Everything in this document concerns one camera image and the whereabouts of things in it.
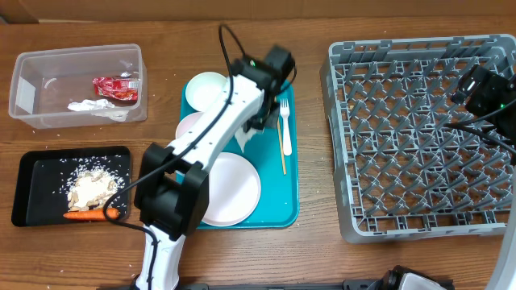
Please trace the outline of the wooden chopstick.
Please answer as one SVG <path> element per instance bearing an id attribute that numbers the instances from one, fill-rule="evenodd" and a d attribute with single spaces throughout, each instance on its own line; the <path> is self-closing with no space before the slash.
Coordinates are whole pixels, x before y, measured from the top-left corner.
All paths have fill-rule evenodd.
<path id="1" fill-rule="evenodd" d="M 277 119 L 277 133 L 278 133 L 278 140 L 279 140 L 282 171 L 283 171 L 283 175 L 286 176 L 287 170 L 286 170 L 286 165 L 285 165 L 285 155 L 284 155 L 284 150 L 283 150 L 283 141 L 282 141 L 282 136 L 281 136 L 281 123 L 280 123 L 279 117 Z"/>

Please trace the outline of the white plastic fork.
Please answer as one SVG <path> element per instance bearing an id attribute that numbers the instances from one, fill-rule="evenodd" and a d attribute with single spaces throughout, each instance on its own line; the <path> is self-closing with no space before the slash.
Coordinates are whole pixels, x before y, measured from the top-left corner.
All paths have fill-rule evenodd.
<path id="1" fill-rule="evenodd" d="M 283 121 L 283 152 L 285 155 L 291 155 L 293 148 L 289 132 L 289 102 L 286 98 L 281 99 L 280 105 L 280 115 Z"/>

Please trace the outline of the white bowl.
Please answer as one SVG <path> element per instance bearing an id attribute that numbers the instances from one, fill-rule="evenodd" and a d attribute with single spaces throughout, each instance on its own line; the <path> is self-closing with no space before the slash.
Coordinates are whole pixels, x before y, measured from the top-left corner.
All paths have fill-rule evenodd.
<path id="1" fill-rule="evenodd" d="M 222 74 L 216 72 L 202 72 L 193 77 L 185 89 L 185 99 L 196 111 L 206 111 L 227 83 Z"/>

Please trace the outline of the white round plate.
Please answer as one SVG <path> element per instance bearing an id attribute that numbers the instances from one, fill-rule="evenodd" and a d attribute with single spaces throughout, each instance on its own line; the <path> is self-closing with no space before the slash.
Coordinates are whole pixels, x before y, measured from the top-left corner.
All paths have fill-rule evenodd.
<path id="1" fill-rule="evenodd" d="M 221 153 L 210 171 L 209 182 L 209 205 L 202 219 L 207 225 L 236 225 L 248 218 L 259 203 L 259 174 L 240 155 Z"/>

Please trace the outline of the pink bowl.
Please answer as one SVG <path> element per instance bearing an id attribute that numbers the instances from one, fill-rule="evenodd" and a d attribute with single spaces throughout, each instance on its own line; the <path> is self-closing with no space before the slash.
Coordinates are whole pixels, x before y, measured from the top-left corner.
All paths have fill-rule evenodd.
<path id="1" fill-rule="evenodd" d="M 175 132 L 175 138 L 179 139 L 184 133 L 186 133 L 203 115 L 203 112 L 195 112 L 185 116 L 177 125 Z"/>

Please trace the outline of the red snack wrapper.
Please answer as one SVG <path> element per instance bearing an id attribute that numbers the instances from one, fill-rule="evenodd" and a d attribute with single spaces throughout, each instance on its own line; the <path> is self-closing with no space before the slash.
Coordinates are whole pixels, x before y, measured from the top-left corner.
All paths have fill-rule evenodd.
<path id="1" fill-rule="evenodd" d="M 122 77 L 96 77 L 92 80 L 97 95 L 119 101 L 138 100 L 139 80 Z"/>

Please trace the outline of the orange carrot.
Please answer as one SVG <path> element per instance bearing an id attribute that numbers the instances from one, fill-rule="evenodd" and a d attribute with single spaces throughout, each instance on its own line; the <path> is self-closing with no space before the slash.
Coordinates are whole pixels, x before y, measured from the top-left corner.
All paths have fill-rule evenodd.
<path id="1" fill-rule="evenodd" d="M 108 208 L 106 213 L 107 213 L 107 217 L 109 217 L 111 219 L 117 219 L 120 215 L 120 212 L 116 208 Z M 88 221 L 88 222 L 106 221 L 107 220 L 102 209 L 67 212 L 67 213 L 63 214 L 63 217 L 66 219 L 69 219 L 69 220 Z"/>

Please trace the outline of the food scraps pile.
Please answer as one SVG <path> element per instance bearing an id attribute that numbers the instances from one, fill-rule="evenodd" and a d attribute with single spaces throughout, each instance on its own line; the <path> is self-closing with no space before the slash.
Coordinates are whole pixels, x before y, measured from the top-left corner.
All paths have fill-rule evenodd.
<path id="1" fill-rule="evenodd" d="M 69 212 L 100 209 L 130 181 L 128 155 L 59 158 L 52 197 L 64 199 Z"/>

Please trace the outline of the white napkin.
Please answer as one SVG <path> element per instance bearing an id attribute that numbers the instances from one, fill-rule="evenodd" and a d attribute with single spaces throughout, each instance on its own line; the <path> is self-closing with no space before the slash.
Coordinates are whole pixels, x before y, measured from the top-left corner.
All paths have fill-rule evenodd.
<path id="1" fill-rule="evenodd" d="M 245 131 L 243 126 L 240 126 L 235 132 L 234 137 L 239 145 L 240 150 L 244 153 L 247 142 L 249 142 L 255 135 L 262 133 L 262 130 L 257 130 L 255 128 L 250 128 L 248 131 Z"/>

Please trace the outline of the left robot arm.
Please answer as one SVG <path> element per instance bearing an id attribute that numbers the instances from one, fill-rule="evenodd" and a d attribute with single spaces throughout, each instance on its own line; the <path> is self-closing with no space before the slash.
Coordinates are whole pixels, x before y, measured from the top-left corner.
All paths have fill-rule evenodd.
<path id="1" fill-rule="evenodd" d="M 209 205 L 209 172 L 234 137 L 248 138 L 273 127 L 276 96 L 295 69 L 290 51 L 273 46 L 263 60 L 243 55 L 230 66 L 227 86 L 210 108 L 167 147 L 144 152 L 135 206 L 144 224 L 144 264 L 134 289 L 174 289 L 185 238 Z"/>

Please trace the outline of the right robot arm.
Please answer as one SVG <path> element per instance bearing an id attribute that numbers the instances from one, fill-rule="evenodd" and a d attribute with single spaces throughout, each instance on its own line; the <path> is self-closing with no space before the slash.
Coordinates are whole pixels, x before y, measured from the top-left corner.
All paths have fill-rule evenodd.
<path id="1" fill-rule="evenodd" d="M 458 82 L 451 96 L 465 104 L 473 119 L 447 123 L 445 127 L 468 132 L 488 145 L 496 145 L 511 155 L 515 165 L 515 77 L 509 79 L 475 64 Z M 509 221 L 489 290 L 515 290 L 515 198 L 511 197 Z"/>

